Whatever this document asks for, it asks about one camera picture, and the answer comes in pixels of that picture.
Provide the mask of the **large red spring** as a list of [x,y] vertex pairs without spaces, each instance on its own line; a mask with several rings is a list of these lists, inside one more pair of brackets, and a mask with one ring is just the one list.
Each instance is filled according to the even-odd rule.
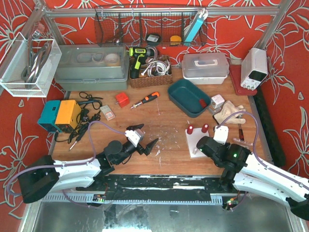
[[208,124],[204,124],[203,127],[201,128],[201,132],[202,132],[202,133],[207,133],[207,132],[208,132],[208,129],[209,129]]

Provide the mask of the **orange black screwdriver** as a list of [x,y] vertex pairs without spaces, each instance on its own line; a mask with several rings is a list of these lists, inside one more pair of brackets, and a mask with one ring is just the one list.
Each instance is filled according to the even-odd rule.
[[140,106],[140,105],[142,105],[142,104],[149,103],[149,102],[151,102],[151,101],[157,99],[159,96],[160,96],[160,95],[159,95],[158,92],[154,92],[154,93],[152,93],[152,94],[149,94],[149,95],[147,95],[146,97],[144,97],[142,100],[140,100],[139,102],[133,104],[133,105],[131,106],[131,109],[137,108],[138,106]]

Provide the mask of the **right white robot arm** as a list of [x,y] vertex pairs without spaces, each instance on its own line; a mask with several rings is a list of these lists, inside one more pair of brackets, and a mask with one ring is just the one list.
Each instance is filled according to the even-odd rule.
[[208,136],[198,141],[197,149],[223,169],[219,183],[225,191],[254,193],[289,207],[303,220],[309,219],[307,178],[276,167],[238,144],[223,145]]

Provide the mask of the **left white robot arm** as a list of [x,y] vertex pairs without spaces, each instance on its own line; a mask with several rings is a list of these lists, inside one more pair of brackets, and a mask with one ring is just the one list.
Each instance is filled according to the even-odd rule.
[[158,140],[143,147],[140,144],[144,138],[142,127],[142,124],[127,127],[125,143],[113,140],[101,153],[88,159],[63,161],[54,160],[50,155],[39,158],[17,178],[23,203],[34,203],[51,192],[94,187],[133,153],[148,156]]

